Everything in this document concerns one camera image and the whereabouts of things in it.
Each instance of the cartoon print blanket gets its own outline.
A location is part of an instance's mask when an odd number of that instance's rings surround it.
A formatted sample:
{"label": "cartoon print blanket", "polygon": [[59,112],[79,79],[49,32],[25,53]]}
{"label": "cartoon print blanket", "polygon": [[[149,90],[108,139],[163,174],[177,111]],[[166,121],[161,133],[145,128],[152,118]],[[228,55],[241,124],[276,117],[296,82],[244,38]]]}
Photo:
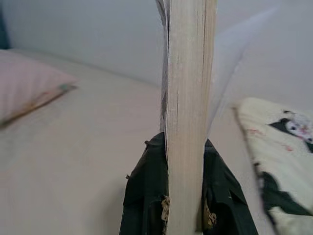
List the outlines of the cartoon print blanket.
{"label": "cartoon print blanket", "polygon": [[313,114],[247,98],[238,120],[280,235],[313,235]]}

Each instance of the mattress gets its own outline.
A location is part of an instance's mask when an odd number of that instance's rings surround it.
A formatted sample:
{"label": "mattress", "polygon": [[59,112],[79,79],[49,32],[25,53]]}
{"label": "mattress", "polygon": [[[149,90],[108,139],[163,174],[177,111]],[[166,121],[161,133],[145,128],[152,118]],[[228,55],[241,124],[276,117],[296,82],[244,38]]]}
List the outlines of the mattress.
{"label": "mattress", "polygon": [[209,138],[242,185],[261,235],[275,233],[263,212],[258,182],[232,107],[236,101],[253,96],[312,110],[312,9],[313,3],[306,0],[283,4],[250,42],[210,130]]}
{"label": "mattress", "polygon": [[158,133],[159,88],[13,50],[76,76],[78,88],[0,132],[1,234],[118,234],[124,190]]}

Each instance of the gray wall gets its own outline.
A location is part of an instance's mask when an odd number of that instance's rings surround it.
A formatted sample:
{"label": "gray wall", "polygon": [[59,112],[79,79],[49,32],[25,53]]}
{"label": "gray wall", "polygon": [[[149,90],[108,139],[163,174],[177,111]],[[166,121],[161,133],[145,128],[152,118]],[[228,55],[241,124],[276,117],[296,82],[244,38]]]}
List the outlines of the gray wall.
{"label": "gray wall", "polygon": [[[12,47],[160,83],[163,37],[155,0],[2,1]],[[278,1],[219,0],[217,33]]]}

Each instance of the cartoon character print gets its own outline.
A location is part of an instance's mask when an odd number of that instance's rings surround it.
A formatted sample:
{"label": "cartoon character print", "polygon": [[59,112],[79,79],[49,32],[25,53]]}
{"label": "cartoon character print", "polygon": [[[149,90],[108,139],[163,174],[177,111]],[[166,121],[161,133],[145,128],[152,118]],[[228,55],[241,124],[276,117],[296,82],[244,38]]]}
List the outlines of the cartoon character print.
{"label": "cartoon character print", "polygon": [[302,139],[304,144],[308,147],[308,150],[313,153],[312,122],[301,114],[287,110],[284,110],[283,113],[287,117],[280,119],[279,122],[270,124],[270,126]]}

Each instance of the pink pillow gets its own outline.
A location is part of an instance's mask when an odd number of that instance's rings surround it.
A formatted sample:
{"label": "pink pillow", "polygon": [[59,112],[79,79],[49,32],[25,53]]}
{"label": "pink pillow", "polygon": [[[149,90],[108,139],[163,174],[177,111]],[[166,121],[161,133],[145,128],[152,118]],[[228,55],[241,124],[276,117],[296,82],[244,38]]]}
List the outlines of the pink pillow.
{"label": "pink pillow", "polygon": [[0,50],[0,127],[72,90],[75,81],[48,65]]}

